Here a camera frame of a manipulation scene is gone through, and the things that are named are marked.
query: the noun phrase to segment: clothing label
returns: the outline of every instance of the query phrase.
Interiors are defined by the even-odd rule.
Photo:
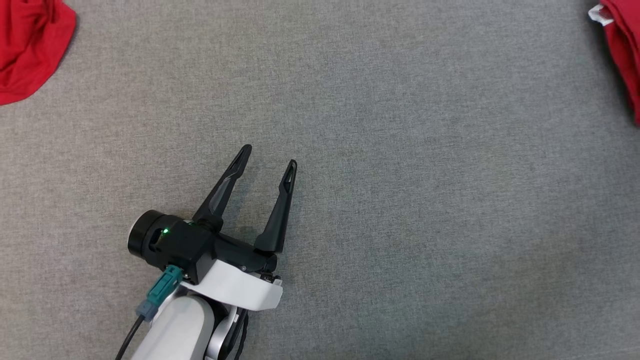
[[[611,16],[611,13],[609,13],[607,8],[600,4],[589,10],[589,17],[591,20],[601,23],[602,26],[609,25],[613,22],[613,16]]]

